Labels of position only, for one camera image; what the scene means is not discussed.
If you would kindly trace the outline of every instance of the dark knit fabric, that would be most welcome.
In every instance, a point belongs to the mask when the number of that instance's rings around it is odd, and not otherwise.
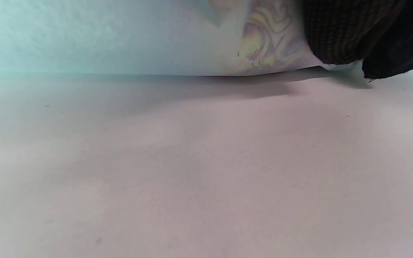
[[[388,78],[413,70],[413,0],[364,59],[365,78]]]
[[[369,37],[368,33],[377,24],[387,28],[389,22],[380,21],[386,20],[395,6],[396,0],[303,0],[307,42],[326,64],[361,60],[384,29],[376,29]]]

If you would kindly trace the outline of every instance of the white surface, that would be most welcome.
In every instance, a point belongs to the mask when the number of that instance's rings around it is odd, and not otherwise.
[[[0,258],[413,257],[413,72],[323,76],[0,78]]]

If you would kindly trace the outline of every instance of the white floor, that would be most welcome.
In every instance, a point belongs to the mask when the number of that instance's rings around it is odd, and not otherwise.
[[[413,72],[334,75],[0,77],[0,258],[413,257]]]

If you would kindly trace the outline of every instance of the colorful swirl pattern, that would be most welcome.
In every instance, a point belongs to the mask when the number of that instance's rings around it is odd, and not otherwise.
[[[237,54],[243,59],[235,70],[240,75],[279,72],[297,59],[303,37],[288,30],[292,19],[285,0],[253,0]]]

